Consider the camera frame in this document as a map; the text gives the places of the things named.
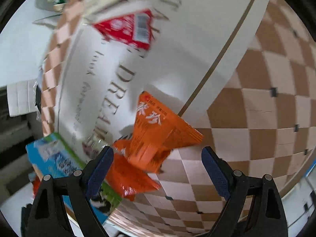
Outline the orange snack packet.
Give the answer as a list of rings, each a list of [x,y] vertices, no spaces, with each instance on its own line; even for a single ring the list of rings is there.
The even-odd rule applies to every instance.
[[[202,139],[199,131],[143,91],[139,95],[127,160],[143,171],[157,173],[172,150],[195,146]]]
[[[134,201],[137,194],[159,190],[161,185],[128,162],[125,153],[129,151],[130,143],[127,139],[114,142],[114,160],[105,179],[121,198]]]

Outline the red white barcode packet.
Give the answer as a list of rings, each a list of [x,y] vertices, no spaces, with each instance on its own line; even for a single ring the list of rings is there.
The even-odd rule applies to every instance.
[[[151,47],[153,38],[152,21],[153,14],[146,8],[93,23],[92,26],[107,41],[117,41],[135,49],[147,51]]]

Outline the cardboard box blue sides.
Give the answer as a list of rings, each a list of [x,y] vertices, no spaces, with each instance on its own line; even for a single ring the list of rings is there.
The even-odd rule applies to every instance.
[[[58,133],[27,144],[26,151],[29,161],[36,165],[42,175],[67,177],[86,166]],[[104,224],[121,201],[119,195],[106,182],[101,184],[98,193],[90,199],[93,211],[101,224]]]

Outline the checkered table mat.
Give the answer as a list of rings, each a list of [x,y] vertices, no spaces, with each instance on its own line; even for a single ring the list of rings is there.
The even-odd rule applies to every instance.
[[[199,130],[233,168],[286,193],[315,150],[315,0],[128,0],[83,16],[68,0],[42,80],[44,135],[75,154],[92,133],[130,134],[147,91]],[[92,24],[150,9],[149,50]]]

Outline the white chair near left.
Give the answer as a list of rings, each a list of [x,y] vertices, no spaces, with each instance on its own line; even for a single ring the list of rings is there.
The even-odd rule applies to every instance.
[[[7,85],[8,112],[16,117],[36,112],[35,105],[37,81],[27,80]]]

